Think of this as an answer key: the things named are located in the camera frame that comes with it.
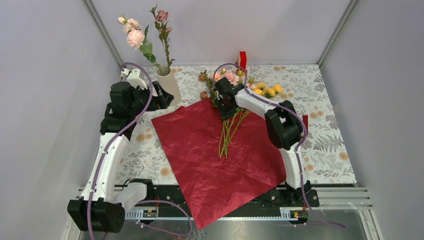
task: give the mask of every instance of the yellow flower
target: yellow flower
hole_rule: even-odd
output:
[[[274,88],[274,91],[278,94],[284,92],[283,88],[279,84],[276,84],[273,88]]]
[[[258,89],[264,89],[267,86],[267,84],[265,82],[259,82],[258,84],[256,84],[256,87]]]
[[[275,97],[276,91],[273,88],[267,88],[265,93],[269,94],[271,97]]]
[[[253,89],[253,92],[255,92],[255,93],[259,94],[259,95],[262,95],[262,90],[261,89],[255,88],[255,89]]]

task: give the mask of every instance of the red cloth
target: red cloth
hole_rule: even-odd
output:
[[[151,121],[198,229],[286,180],[280,151],[254,113],[232,137],[227,159],[218,156],[223,124],[209,99]]]

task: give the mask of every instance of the white wall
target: white wall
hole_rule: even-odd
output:
[[[93,0],[124,61],[147,63],[129,47],[118,17],[150,24],[149,39],[158,62],[165,52],[148,12],[169,11],[171,58],[175,64],[235,62],[246,51],[249,63],[316,63],[349,0]]]
[[[0,239],[58,240],[119,69],[80,0],[2,0],[0,23]]]
[[[362,0],[321,68],[385,240],[423,239],[424,1]]]

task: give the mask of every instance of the floral tablecloth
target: floral tablecloth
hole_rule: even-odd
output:
[[[172,68],[180,88],[181,102],[168,109],[147,112],[138,121],[120,160],[116,176],[119,184],[132,178],[152,179],[154,184],[161,185],[178,184],[151,119],[200,101],[200,92],[208,88],[205,82],[198,80],[198,75],[204,70],[210,75],[216,68],[215,65]],[[155,68],[147,67],[146,70],[155,80]],[[309,115],[309,134],[301,147],[301,154],[311,183],[356,183],[318,65],[250,65],[247,70],[248,76],[255,78],[255,83],[278,83],[283,87],[284,93],[278,94],[274,100],[289,100],[297,114]]]

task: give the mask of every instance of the white vase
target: white vase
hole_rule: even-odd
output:
[[[175,106],[181,101],[180,89],[177,85],[177,80],[175,79],[174,74],[171,72],[171,69],[167,66],[161,66],[160,69],[156,70],[157,81],[160,86],[167,93],[173,95],[173,100],[170,103],[170,106]]]

